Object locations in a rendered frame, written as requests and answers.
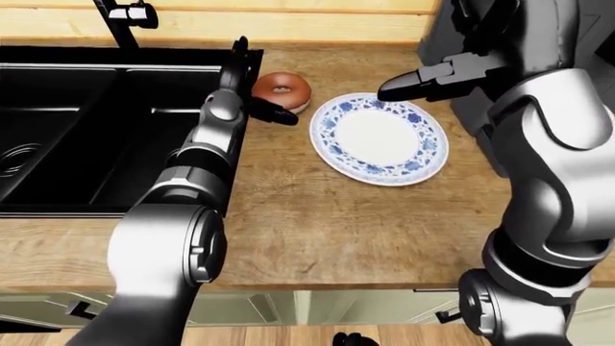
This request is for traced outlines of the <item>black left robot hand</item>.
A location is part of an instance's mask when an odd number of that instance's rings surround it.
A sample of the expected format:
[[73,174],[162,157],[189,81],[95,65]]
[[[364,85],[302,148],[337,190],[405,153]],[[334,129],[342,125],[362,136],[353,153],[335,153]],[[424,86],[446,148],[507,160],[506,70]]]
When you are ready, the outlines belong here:
[[267,123],[278,123],[284,126],[295,126],[298,116],[275,103],[252,95],[252,85],[255,80],[250,77],[251,62],[249,41],[240,37],[234,42],[231,54],[220,71],[219,88],[229,91],[233,100],[230,105],[232,115],[242,112]]

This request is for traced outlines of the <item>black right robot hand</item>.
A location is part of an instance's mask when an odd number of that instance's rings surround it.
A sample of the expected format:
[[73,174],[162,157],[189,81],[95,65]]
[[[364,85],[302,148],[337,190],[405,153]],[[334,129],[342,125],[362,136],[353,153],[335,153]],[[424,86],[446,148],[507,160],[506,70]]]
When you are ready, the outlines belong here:
[[488,71],[505,66],[505,60],[498,54],[456,54],[445,57],[437,65],[425,65],[393,77],[380,86],[377,96],[383,102],[422,98],[435,102],[463,97],[487,77]]

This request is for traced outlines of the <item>brown glazed donut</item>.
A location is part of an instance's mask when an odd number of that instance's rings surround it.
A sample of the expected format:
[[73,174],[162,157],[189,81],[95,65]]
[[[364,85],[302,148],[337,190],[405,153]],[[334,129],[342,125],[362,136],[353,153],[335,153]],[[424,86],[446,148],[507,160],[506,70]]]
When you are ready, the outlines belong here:
[[309,106],[312,89],[300,75],[277,71],[259,77],[252,88],[252,94],[299,114]]

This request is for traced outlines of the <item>blue floral white plate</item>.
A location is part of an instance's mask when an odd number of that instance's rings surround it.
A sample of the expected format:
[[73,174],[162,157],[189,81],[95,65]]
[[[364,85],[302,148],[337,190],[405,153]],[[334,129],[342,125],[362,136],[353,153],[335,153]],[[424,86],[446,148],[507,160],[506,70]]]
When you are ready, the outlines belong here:
[[332,169],[377,186],[421,184],[441,171],[450,149],[444,129],[427,111],[408,101],[383,102],[368,92],[320,106],[309,137]]

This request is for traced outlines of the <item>black kitchen faucet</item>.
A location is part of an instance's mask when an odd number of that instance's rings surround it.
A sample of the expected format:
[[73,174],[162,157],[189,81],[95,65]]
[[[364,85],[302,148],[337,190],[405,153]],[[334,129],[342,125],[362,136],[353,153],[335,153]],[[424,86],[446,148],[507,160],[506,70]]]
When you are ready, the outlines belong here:
[[155,30],[159,18],[153,5],[135,0],[129,5],[119,5],[116,0],[93,0],[119,48],[137,49],[138,43],[131,27]]

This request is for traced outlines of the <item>black double kitchen sink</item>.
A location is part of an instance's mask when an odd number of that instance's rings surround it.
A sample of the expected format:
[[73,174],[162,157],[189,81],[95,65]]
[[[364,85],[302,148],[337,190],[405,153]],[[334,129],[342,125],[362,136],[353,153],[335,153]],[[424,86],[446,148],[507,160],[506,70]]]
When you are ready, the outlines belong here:
[[0,218],[117,218],[177,163],[201,108],[263,51],[0,46]]

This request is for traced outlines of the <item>pale green cabinet front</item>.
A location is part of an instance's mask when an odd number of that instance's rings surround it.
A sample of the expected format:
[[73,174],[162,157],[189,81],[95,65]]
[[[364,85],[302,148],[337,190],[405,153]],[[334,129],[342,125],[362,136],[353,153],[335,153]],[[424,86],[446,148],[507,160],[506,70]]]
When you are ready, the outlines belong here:
[[[0,293],[0,317],[48,328],[73,328],[84,317],[66,313],[72,303],[100,313],[109,293]],[[195,299],[190,327],[238,325],[430,324],[439,311],[457,312],[455,290],[217,291]]]

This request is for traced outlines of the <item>black robot leg part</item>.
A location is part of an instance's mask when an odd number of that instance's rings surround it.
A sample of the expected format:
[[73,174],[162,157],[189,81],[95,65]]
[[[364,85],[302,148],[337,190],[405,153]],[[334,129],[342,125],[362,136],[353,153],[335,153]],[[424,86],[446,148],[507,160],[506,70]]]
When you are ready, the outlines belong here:
[[332,339],[332,346],[380,346],[378,342],[359,333],[337,333]]

